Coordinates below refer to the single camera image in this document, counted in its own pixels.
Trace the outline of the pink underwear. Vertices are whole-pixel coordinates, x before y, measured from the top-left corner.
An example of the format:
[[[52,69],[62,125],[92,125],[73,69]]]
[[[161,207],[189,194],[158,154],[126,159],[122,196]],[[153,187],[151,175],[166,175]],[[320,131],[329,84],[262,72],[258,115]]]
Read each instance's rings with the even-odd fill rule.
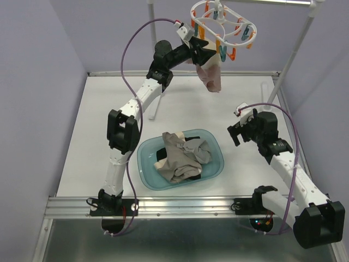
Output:
[[[216,52],[204,65],[196,65],[199,79],[209,92],[219,93],[221,91],[221,58]]]

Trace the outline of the black underwear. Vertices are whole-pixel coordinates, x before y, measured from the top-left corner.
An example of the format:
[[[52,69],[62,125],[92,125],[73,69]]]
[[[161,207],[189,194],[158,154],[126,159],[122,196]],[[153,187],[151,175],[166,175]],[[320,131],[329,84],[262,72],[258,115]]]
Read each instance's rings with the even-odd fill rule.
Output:
[[[185,138],[185,141],[188,141],[188,140],[194,139],[194,138],[187,138],[187,139]],[[162,148],[161,150],[159,150],[159,151],[157,152],[157,158],[158,158],[157,161],[159,161],[159,160],[161,160],[161,159],[164,159],[166,156],[167,156],[166,150],[165,150],[165,148]],[[188,178],[188,179],[186,179],[186,180],[198,180],[198,179],[200,179],[200,178],[201,178],[201,175],[198,175],[198,176],[196,176],[196,177],[190,177],[190,178]]]

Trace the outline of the dark grey underwear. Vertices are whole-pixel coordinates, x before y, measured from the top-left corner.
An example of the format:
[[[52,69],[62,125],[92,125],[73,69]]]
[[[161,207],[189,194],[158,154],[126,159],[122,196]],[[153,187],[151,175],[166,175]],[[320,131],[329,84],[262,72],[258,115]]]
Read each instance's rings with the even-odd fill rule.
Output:
[[[200,164],[208,164],[212,161],[212,153],[209,144],[206,140],[201,138],[194,138],[188,141],[176,143],[185,156]]]

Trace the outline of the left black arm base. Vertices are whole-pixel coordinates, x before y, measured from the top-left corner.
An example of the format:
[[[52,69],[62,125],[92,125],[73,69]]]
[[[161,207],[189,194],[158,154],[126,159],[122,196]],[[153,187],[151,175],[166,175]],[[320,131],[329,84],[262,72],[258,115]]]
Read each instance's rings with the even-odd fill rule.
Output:
[[[87,198],[91,217],[101,218],[101,228],[110,236],[122,235],[139,213],[137,199],[118,199],[115,204],[106,205],[98,198]]]

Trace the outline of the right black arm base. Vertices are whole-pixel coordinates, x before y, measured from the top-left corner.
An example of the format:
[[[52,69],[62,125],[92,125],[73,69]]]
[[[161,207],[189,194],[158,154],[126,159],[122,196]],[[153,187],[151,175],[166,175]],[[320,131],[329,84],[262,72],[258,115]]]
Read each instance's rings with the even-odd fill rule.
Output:
[[[257,232],[269,233],[274,226],[274,213],[251,198],[235,198],[230,209],[238,216],[250,216],[249,222]]]

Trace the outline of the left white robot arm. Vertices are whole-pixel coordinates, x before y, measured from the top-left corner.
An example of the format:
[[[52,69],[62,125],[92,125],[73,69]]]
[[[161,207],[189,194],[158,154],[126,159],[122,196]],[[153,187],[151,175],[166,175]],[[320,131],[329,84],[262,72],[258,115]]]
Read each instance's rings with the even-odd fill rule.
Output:
[[[106,136],[110,158],[105,182],[98,193],[100,201],[111,205],[121,200],[126,166],[140,141],[143,113],[170,85],[172,69],[187,61],[205,66],[214,55],[216,48],[208,39],[192,37],[175,49],[167,40],[156,43],[153,61],[140,89],[133,92],[133,98],[123,107],[108,114]]]

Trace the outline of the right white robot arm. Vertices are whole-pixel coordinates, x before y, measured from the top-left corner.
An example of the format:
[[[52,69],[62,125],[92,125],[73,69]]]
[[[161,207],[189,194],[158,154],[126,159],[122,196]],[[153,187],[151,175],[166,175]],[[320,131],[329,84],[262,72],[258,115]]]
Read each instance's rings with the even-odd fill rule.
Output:
[[[265,215],[272,212],[292,228],[301,247],[308,249],[342,240],[345,208],[322,193],[296,163],[290,144],[279,138],[278,119],[272,112],[253,110],[227,129],[234,144],[256,143],[260,155],[289,188],[286,198],[274,186],[259,186],[250,198],[235,198],[232,209],[237,215]]]

